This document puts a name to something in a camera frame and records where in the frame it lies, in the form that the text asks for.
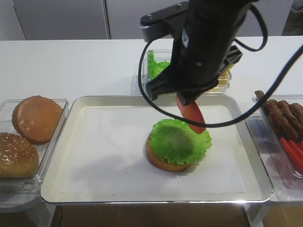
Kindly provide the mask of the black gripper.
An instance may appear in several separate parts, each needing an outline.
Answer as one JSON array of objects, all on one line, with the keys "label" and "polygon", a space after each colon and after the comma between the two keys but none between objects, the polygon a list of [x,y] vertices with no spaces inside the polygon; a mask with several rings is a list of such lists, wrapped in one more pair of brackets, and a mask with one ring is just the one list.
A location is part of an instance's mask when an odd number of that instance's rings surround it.
[{"label": "black gripper", "polygon": [[149,98],[154,101],[177,92],[186,106],[216,87],[224,58],[250,6],[249,0],[191,0],[182,36],[174,43],[173,68],[147,82]]}]

